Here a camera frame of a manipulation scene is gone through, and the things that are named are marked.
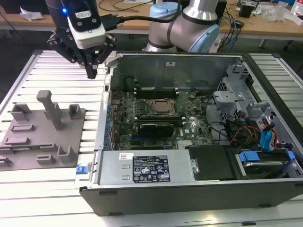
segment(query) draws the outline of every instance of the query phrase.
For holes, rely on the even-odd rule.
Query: desk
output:
[[[251,56],[303,124],[300,96],[303,90],[299,86],[302,81],[283,60],[270,54]],[[12,120],[8,111],[14,103],[27,103],[31,110],[42,109],[43,105],[35,96],[40,89],[46,89],[52,92],[52,99],[58,102],[60,108],[76,103],[86,109],[78,164],[90,162],[94,155],[105,74],[104,64],[100,64],[96,79],[87,80],[85,70],[54,51],[33,54],[0,104],[0,141]],[[266,101],[259,84],[256,84],[255,90]],[[242,222],[256,222],[258,227],[302,226],[303,195],[273,208],[98,217],[80,196],[79,190],[74,188],[75,177],[75,168],[0,172],[0,226],[242,226]]]
[[[232,4],[236,3],[237,0],[227,0],[229,8]],[[114,9],[111,4],[116,0],[105,0],[102,3],[102,7],[106,9]],[[119,3],[118,6],[121,8],[127,8],[134,6],[132,3]],[[130,15],[142,15],[148,16],[151,4],[141,5],[137,9],[139,12],[119,12],[120,16]],[[107,12],[99,9],[100,15],[106,15],[111,12]],[[238,12],[229,9],[235,19],[245,23],[239,38],[255,38],[255,39],[281,39],[281,40],[303,40],[303,26],[298,26],[293,21],[287,20],[286,22],[265,22],[261,15],[251,16],[250,18],[237,17]],[[44,19],[36,21],[27,21],[18,14],[6,14],[3,12],[6,19],[17,29],[17,30],[33,30],[33,31],[53,31],[54,23],[50,15],[45,15]],[[148,34],[148,21],[126,21],[124,26],[111,31],[111,33],[124,33],[124,34]],[[11,29],[11,27],[0,17],[0,29]],[[223,20],[220,26],[221,35],[227,34],[230,30],[229,23],[227,20]]]

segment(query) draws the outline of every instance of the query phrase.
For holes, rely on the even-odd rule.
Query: warning label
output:
[[[170,182],[167,156],[133,157],[135,183]]]

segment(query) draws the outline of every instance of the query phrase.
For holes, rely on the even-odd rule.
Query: gray 3d printed tray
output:
[[[39,91],[37,100],[45,110],[31,111],[16,104],[0,144],[0,171],[73,167],[77,164],[85,109],[70,105],[60,109],[52,93]]]

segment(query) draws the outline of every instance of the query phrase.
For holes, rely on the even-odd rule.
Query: cpu socket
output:
[[[174,114],[174,101],[171,99],[153,99],[149,101],[150,115],[168,115]]]

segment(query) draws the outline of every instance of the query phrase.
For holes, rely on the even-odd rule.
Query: white sticker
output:
[[[91,12],[89,10],[75,13],[76,17],[79,19],[87,18],[91,16]]]
[[[132,160],[134,154],[133,153],[120,153],[119,159],[120,160]]]
[[[169,67],[175,67],[176,66],[176,63],[174,61],[168,61],[166,62],[165,64],[166,66],[169,66]]]
[[[160,174],[158,175],[159,178],[169,178],[169,174]]]

